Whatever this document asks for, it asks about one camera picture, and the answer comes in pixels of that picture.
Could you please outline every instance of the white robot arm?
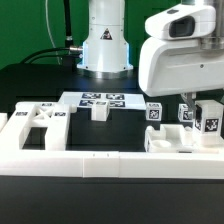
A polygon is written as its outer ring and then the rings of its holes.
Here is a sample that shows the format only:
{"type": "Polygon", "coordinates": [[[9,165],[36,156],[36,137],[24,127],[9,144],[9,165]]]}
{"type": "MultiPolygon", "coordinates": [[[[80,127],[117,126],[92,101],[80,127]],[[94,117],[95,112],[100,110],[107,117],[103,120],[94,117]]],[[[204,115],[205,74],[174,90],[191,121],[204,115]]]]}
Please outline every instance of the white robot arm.
{"type": "Polygon", "coordinates": [[[182,0],[150,17],[142,46],[139,85],[149,96],[224,87],[223,0],[182,0]]]}

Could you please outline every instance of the black table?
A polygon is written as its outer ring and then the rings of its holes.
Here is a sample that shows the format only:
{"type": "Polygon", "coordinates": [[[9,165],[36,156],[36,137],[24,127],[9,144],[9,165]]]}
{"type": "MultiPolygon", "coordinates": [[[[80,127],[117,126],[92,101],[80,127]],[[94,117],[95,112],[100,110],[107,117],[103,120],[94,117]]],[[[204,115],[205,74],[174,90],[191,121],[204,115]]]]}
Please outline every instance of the black table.
{"type": "MultiPolygon", "coordinates": [[[[58,101],[63,91],[142,93],[137,75],[102,81],[61,66],[15,64],[0,71],[0,112],[11,114],[19,101],[58,101]]],[[[146,101],[163,104],[163,123],[178,122],[179,96],[144,97],[146,101]]],[[[201,99],[220,100],[221,97],[219,91],[199,94],[201,99]]],[[[67,150],[77,150],[76,144],[79,144],[80,150],[117,148],[139,152],[144,150],[145,127],[159,127],[158,122],[146,122],[142,111],[112,110],[106,123],[92,122],[88,119],[89,113],[86,109],[79,110],[71,118],[70,130],[81,121],[84,125],[79,131],[70,131],[67,150]],[[86,127],[91,132],[87,143],[82,140],[86,139],[86,127]],[[123,138],[115,134],[112,140],[106,136],[96,141],[95,137],[102,136],[104,130],[116,133],[117,128],[123,138]],[[73,138],[75,135],[79,136],[79,142],[73,138]]],[[[223,184],[222,180],[1,176],[0,217],[4,224],[220,224],[224,221],[223,184]]]]}

